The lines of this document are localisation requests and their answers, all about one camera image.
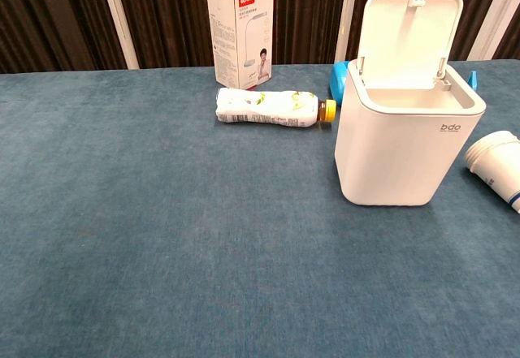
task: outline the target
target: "red logo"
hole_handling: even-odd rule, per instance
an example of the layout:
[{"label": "red logo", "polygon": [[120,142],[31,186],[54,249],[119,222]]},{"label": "red logo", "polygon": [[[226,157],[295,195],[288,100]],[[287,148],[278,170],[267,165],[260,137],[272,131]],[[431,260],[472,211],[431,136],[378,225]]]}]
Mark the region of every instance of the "red logo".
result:
[{"label": "red logo", "polygon": [[238,7],[251,5],[252,3],[254,3],[254,0],[238,0]]}]

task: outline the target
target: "white box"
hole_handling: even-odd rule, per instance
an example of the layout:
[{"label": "white box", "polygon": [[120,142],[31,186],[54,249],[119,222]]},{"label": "white box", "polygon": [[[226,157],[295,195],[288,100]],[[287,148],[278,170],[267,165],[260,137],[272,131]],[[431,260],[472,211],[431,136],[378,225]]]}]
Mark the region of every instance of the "white box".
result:
[{"label": "white box", "polygon": [[229,88],[271,78],[273,0],[207,0],[214,72]]},{"label": "white box", "polygon": [[424,205],[486,104],[446,64],[462,0],[368,0],[335,158],[359,205]]}]

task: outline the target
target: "bdo logo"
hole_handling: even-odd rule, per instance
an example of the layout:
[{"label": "bdo logo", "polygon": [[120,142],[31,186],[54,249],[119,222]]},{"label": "bdo logo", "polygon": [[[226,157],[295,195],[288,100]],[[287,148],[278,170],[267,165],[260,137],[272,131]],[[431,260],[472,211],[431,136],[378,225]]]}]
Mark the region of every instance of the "bdo logo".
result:
[{"label": "bdo logo", "polygon": [[457,124],[452,124],[452,125],[442,124],[442,127],[440,127],[441,132],[458,132],[459,129],[461,129],[461,126],[457,125]]},{"label": "bdo logo", "polygon": [[239,7],[251,5],[252,3],[254,3],[254,0],[238,0]]}]

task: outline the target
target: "bottle label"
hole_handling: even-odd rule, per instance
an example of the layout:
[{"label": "bottle label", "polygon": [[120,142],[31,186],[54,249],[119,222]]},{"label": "bottle label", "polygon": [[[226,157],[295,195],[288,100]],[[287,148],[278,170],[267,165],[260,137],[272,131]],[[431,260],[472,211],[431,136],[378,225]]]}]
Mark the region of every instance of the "bottle label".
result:
[{"label": "bottle label", "polygon": [[316,122],[318,98],[308,92],[250,92],[221,88],[217,119],[223,123],[248,121],[286,127],[308,127]]}]

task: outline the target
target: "cardboard box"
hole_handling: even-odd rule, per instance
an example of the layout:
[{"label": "cardboard box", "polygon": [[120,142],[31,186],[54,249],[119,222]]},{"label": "cardboard box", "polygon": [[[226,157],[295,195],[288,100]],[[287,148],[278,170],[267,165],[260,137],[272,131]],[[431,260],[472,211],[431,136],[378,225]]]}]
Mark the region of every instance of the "cardboard box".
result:
[{"label": "cardboard box", "polygon": [[214,71],[229,88],[271,78],[273,0],[208,0]]}]

